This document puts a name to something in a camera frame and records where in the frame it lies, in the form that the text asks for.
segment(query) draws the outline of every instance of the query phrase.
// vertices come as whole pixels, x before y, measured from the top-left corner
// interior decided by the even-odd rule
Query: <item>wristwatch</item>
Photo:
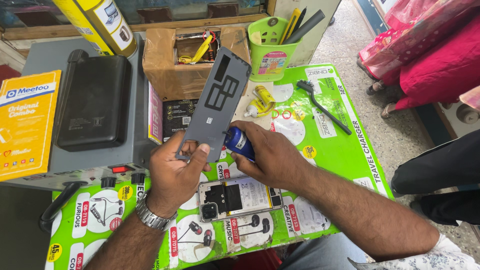
[[[140,196],[140,200],[138,201],[136,207],[138,218],[140,218],[140,220],[150,228],[166,231],[170,222],[177,218],[178,213],[175,212],[173,217],[171,217],[170,219],[164,219],[152,213],[148,209],[147,204],[145,203],[145,200],[149,193],[150,189],[145,191],[142,196]]]

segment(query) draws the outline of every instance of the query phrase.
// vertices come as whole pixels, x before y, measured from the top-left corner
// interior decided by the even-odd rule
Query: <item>hairy forearm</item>
[[[161,230],[145,226],[134,210],[100,247],[84,270],[150,270],[163,235]]]
[[[424,254],[439,239],[432,225],[388,198],[322,169],[305,177],[297,193],[377,261]]]

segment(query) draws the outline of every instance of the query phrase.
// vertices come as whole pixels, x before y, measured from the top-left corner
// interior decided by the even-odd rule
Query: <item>black product box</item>
[[[163,142],[176,131],[187,130],[198,99],[184,99],[163,102]]]

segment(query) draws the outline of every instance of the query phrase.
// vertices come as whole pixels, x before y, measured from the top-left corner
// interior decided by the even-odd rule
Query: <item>qr code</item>
[[[94,49],[97,49],[97,50],[102,50],[102,49],[100,48],[100,46],[99,46],[97,43],[95,43],[95,42],[92,42],[92,41],[89,41],[89,42],[90,42],[90,44],[92,44],[92,46],[93,46],[93,48],[94,48]]]
[[[183,125],[188,125],[188,124],[190,124],[190,119],[191,119],[190,116],[183,117],[183,118],[181,119],[181,123],[182,123]]]
[[[78,32],[80,32],[82,34],[93,35],[92,30],[88,27],[77,27],[77,26],[75,26],[75,28],[77,28]]]

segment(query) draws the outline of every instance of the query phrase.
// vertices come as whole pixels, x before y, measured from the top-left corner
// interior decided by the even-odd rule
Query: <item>tiled floor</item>
[[[330,62],[335,65],[382,165],[385,177],[390,180],[398,165],[429,147],[411,111],[399,112],[388,120],[380,117],[385,105],[400,97],[399,91],[387,90],[375,96],[367,96],[365,93],[372,84],[372,79],[357,67],[355,61],[358,52],[374,37],[368,31],[353,1],[355,0],[342,0],[335,13],[335,23],[327,28],[310,63]],[[404,196],[397,199],[397,202],[407,206],[413,198],[414,196]],[[459,227],[434,225],[465,253],[480,262],[480,243],[469,224],[463,223]]]

